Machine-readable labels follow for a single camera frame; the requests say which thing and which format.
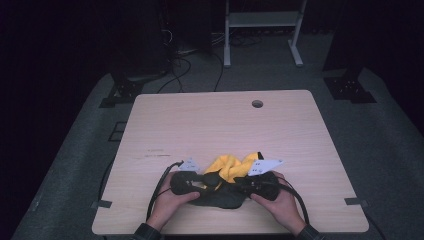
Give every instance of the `person's left hand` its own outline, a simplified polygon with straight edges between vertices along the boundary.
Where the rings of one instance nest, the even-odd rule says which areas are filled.
[[[160,195],[156,199],[152,214],[146,222],[148,225],[155,228],[159,232],[181,205],[200,196],[200,193],[198,192],[191,192],[184,195],[175,195],[170,189],[171,178],[174,174],[175,172],[170,172],[163,181],[162,187],[159,190]]]

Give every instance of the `wooden table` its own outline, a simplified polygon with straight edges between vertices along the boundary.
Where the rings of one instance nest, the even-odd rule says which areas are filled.
[[[258,100],[263,106],[256,108]],[[302,196],[311,224],[321,232],[365,232],[356,198],[312,94],[306,90],[140,95],[128,120],[92,230],[132,234],[166,167],[193,158],[203,172],[220,155],[243,159],[260,151],[283,159],[276,168]],[[239,209],[184,205],[163,234],[285,233],[247,199]]]

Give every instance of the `person's right hand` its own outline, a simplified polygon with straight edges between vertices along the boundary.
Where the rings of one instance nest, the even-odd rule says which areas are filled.
[[[278,178],[280,184],[287,186],[283,174],[279,172],[273,173]],[[300,217],[297,211],[296,201],[291,193],[280,190],[277,199],[274,201],[269,201],[254,193],[250,197],[267,209],[275,220],[289,230],[294,236],[297,236],[306,226],[305,221]]]

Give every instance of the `hole in table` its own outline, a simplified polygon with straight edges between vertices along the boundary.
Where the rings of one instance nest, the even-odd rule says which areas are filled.
[[[261,108],[264,105],[264,103],[261,100],[254,100],[252,102],[252,106],[255,108]]]

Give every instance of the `black sleeve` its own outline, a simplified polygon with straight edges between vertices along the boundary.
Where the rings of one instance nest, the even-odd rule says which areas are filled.
[[[158,230],[150,227],[148,224],[142,223],[130,239],[131,240],[159,240],[161,237],[162,235],[160,234]]]
[[[296,240],[326,240],[326,239],[327,239],[326,237],[321,235],[311,225],[306,225],[306,227],[296,237]]]

